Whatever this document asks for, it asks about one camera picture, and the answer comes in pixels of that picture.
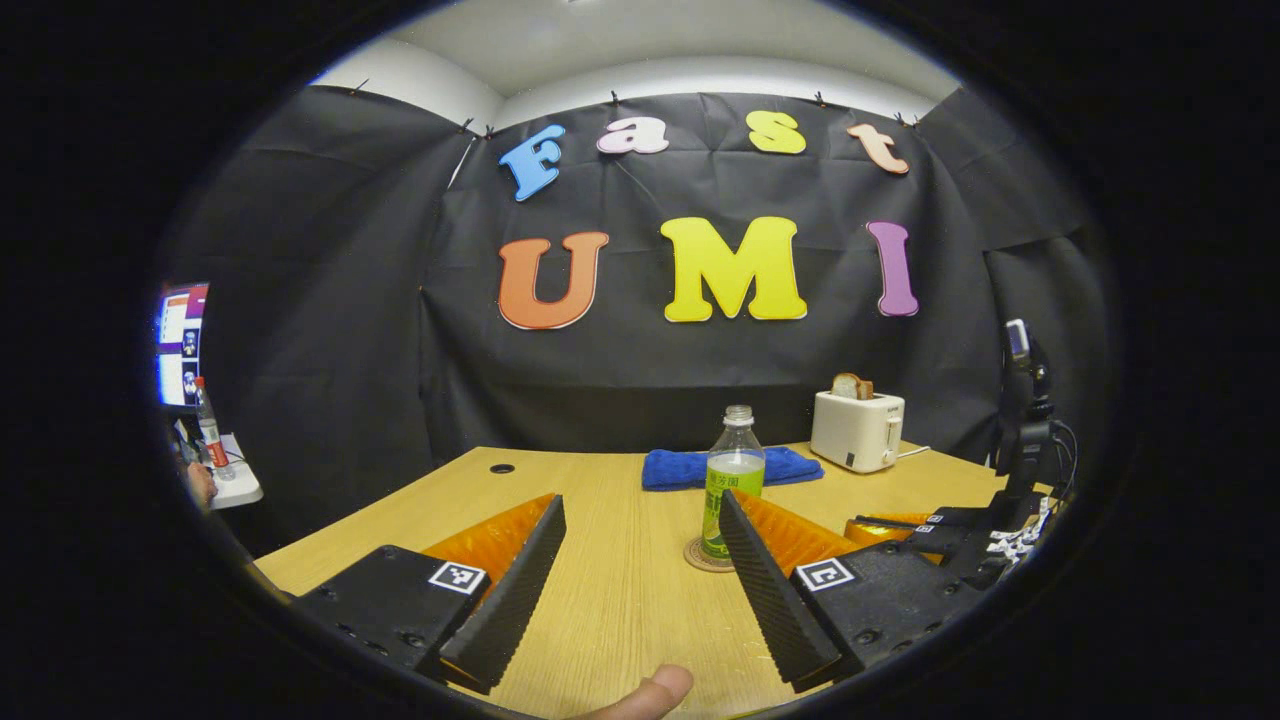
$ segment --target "blue towel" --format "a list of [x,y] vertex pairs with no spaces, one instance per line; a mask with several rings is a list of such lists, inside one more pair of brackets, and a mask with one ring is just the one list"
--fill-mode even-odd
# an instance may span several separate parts
[[[822,477],[822,465],[787,447],[764,448],[764,484],[803,483]],[[640,487],[667,491],[700,488],[707,484],[705,452],[654,450],[644,459]]]

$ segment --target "orange letter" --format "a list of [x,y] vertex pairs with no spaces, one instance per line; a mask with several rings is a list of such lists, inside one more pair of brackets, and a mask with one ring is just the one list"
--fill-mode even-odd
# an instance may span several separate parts
[[876,131],[876,128],[867,123],[849,128],[849,135],[863,141],[863,149],[867,150],[868,155],[870,155],[872,161],[882,169],[900,176],[906,174],[906,170],[910,169],[906,165],[906,160],[899,160],[892,152],[888,151],[888,146],[893,145],[892,137],[881,135]]
[[517,240],[502,246],[502,284],[498,310],[511,324],[524,331],[549,331],[576,323],[595,300],[595,268],[600,247],[609,242],[603,232],[580,232],[564,238],[570,251],[568,291],[557,302],[543,302],[534,295],[538,260],[550,250],[543,238]]

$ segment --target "finger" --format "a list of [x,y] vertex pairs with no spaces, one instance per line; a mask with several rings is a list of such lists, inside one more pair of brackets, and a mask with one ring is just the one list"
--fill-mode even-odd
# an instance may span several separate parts
[[630,694],[580,720],[658,720],[676,708],[694,687],[694,675],[678,665],[662,665]]

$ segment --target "white toaster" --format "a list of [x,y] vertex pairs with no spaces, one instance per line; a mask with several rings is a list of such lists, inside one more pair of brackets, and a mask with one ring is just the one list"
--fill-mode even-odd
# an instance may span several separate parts
[[906,402],[892,395],[873,393],[854,400],[819,392],[813,404],[809,448],[855,473],[874,473],[897,462]]

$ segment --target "computer screen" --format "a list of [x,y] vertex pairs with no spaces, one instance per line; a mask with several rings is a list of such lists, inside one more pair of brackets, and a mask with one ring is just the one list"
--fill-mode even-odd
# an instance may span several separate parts
[[160,402],[170,407],[196,406],[200,334],[209,283],[169,287],[156,313],[156,380]]

